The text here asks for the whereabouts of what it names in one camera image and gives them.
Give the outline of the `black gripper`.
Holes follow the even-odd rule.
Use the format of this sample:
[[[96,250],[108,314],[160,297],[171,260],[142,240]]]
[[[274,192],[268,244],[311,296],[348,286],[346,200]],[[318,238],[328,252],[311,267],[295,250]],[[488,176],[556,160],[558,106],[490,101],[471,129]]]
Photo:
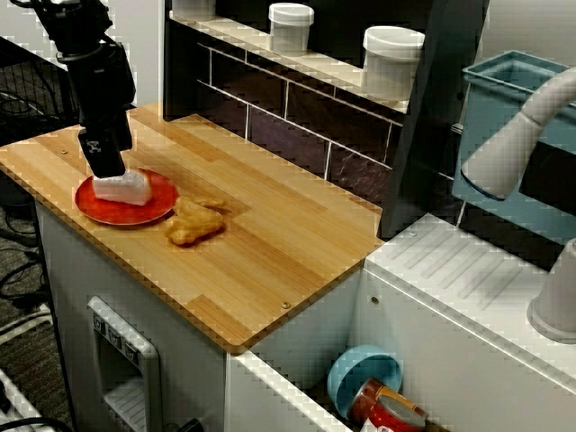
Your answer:
[[[79,102],[84,128],[78,139],[88,165],[98,178],[124,175],[121,151],[132,149],[126,110],[136,93],[125,48],[101,42],[89,51],[67,54],[65,65]]]

